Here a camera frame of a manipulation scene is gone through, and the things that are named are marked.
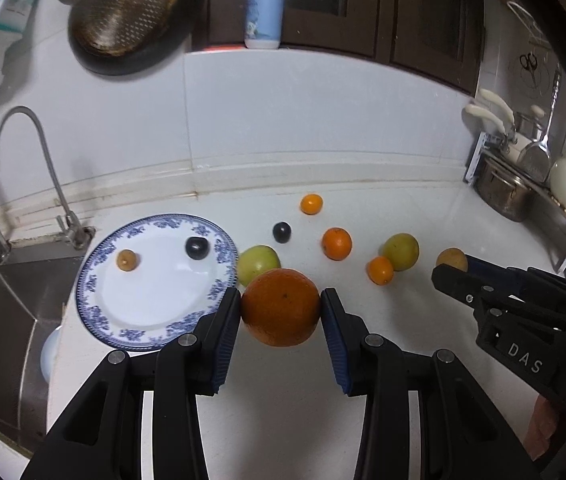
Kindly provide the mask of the person right hand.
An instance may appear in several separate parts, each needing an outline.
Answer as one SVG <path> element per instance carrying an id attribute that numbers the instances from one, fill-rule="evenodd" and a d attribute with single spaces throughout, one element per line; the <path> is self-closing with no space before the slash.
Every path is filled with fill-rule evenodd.
<path id="1" fill-rule="evenodd" d="M 557 428 L 557 416 L 552 404 L 538 396 L 530 417 L 524 447 L 532 460 L 537 460 L 550 447 Z"/>

